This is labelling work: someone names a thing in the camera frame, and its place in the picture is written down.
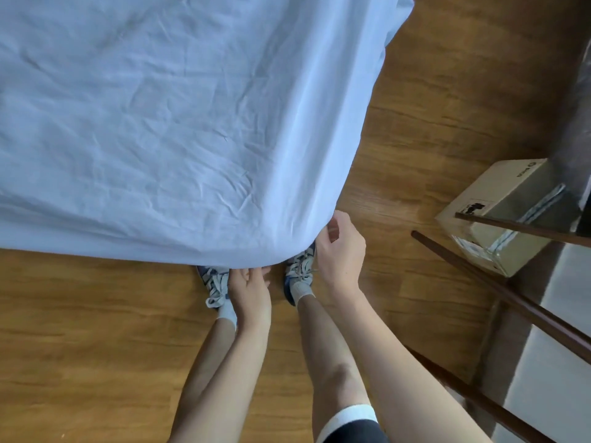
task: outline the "wooden chair leg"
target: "wooden chair leg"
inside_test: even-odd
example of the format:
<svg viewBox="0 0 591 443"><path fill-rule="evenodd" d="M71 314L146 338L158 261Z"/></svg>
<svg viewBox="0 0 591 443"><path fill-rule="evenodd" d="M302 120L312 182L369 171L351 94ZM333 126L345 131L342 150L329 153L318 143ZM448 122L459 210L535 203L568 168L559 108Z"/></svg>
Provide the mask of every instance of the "wooden chair leg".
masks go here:
<svg viewBox="0 0 591 443"><path fill-rule="evenodd" d="M580 236L574 233L566 233L564 231L557 231L551 229L544 229L536 227L531 224L522 224L521 222L508 221L504 219L494 219L486 216L476 216L472 214L456 213L456 219L462 219L468 222L478 222L479 224L492 225L501 229L519 231L521 233L532 234L542 238L548 238L553 241L565 242L568 244L583 245L591 247L591 238Z"/></svg>
<svg viewBox="0 0 591 443"><path fill-rule="evenodd" d="M547 309L536 305L527 297L499 283L484 270L477 268L418 231L413 231L411 236L433 253L439 255L440 258L489 288L501 301L506 302L517 313L528 319L530 323L563 344L585 362L591 364L591 338L588 335L566 323Z"/></svg>
<svg viewBox="0 0 591 443"><path fill-rule="evenodd" d="M425 367L431 374L439 379L443 384L450 387L452 390L462 395L467 401L476 404L485 412L488 412L506 429L513 432L517 437L528 443L556 443L554 440L546 437L536 428L530 426L521 418L514 416L507 409L499 406L487 396L480 393L477 389L466 384L464 381L456 377L453 373L448 372L443 367L435 364L431 359L423 356L416 351L407 347L411 354Z"/></svg>

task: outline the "blue sneaker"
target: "blue sneaker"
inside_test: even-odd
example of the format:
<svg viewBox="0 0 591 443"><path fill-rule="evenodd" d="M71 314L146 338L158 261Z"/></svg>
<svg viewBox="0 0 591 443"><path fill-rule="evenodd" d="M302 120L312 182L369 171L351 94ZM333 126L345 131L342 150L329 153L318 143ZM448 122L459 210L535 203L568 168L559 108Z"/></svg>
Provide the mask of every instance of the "blue sneaker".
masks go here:
<svg viewBox="0 0 591 443"><path fill-rule="evenodd" d="M312 284L312 263L316 254L316 243L313 242L310 247L293 258L285 262L285 279L283 280L283 293L287 301L295 306L296 302L291 294L292 280L301 281L308 286Z"/></svg>
<svg viewBox="0 0 591 443"><path fill-rule="evenodd" d="M197 272L203 280L203 284L209 291L209 297L205 300L208 308L219 308L229 298L227 294L227 280L230 269L196 266Z"/></svg>

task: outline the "forearm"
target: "forearm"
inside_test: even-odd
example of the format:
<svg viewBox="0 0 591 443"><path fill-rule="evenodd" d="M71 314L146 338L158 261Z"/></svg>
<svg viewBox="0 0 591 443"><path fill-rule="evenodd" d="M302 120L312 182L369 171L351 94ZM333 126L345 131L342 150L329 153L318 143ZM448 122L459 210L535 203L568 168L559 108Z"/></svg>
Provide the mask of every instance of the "forearm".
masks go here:
<svg viewBox="0 0 591 443"><path fill-rule="evenodd" d="M170 438L171 443L235 443L267 350L268 324L238 331L218 371Z"/></svg>
<svg viewBox="0 0 591 443"><path fill-rule="evenodd" d="M342 333L369 378L390 439L490 443L461 405L392 334L361 291L336 292L334 298L343 318Z"/></svg>

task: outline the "wrinkled fabric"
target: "wrinkled fabric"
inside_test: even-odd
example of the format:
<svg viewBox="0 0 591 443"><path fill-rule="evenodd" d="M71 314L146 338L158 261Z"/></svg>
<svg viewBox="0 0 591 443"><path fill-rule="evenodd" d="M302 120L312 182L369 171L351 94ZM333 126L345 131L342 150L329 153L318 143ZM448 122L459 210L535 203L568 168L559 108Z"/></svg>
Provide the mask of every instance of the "wrinkled fabric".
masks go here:
<svg viewBox="0 0 591 443"><path fill-rule="evenodd" d="M335 208L412 0L0 0L0 246L262 266Z"/></svg>

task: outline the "left hand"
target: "left hand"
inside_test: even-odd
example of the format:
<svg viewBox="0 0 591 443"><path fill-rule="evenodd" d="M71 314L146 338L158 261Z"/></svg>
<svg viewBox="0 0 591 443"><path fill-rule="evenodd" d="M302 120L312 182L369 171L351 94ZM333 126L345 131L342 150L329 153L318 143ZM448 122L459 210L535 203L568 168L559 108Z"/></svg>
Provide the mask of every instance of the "left hand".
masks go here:
<svg viewBox="0 0 591 443"><path fill-rule="evenodd" d="M270 271L270 267L230 270L227 287L238 317L238 329L271 325L269 282L263 278Z"/></svg>

